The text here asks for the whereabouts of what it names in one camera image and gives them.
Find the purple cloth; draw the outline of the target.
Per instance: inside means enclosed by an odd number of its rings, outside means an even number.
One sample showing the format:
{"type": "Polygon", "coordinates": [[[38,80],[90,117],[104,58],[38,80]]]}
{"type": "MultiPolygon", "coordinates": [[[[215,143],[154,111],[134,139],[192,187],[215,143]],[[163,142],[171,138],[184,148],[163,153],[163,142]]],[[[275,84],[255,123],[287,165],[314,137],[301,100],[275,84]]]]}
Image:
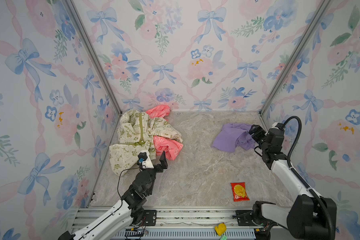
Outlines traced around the purple cloth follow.
{"type": "Polygon", "coordinates": [[[237,146],[246,151],[254,149],[256,142],[249,134],[251,127],[252,125],[244,123],[224,124],[213,141],[212,147],[229,153],[234,153],[237,146]]]}

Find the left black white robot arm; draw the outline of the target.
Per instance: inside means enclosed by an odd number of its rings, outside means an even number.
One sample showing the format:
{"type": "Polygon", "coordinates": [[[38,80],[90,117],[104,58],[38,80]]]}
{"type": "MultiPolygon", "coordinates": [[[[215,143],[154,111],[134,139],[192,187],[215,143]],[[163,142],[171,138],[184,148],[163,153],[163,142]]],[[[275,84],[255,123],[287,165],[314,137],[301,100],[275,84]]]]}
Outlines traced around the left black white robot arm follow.
{"type": "Polygon", "coordinates": [[[162,173],[167,168],[165,152],[160,156],[160,163],[153,165],[152,168],[144,169],[140,164],[140,172],[114,206],[86,227],[74,233],[66,231],[59,239],[110,240],[127,227],[142,224],[146,197],[153,193],[157,173],[162,173]]]}

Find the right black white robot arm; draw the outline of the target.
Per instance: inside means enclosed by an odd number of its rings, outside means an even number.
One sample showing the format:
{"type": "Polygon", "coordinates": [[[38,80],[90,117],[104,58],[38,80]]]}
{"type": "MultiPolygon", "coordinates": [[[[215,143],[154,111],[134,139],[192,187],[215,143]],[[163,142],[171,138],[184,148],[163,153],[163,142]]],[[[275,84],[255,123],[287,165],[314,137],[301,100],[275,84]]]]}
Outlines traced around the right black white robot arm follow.
{"type": "Polygon", "coordinates": [[[253,125],[249,134],[258,144],[263,162],[281,180],[294,201],[289,209],[257,201],[251,213],[252,222],[257,225],[269,223],[281,226],[295,239],[333,240],[337,205],[332,199],[320,195],[304,180],[288,156],[282,152],[283,124],[276,124],[268,131],[259,125],[253,125]]]}

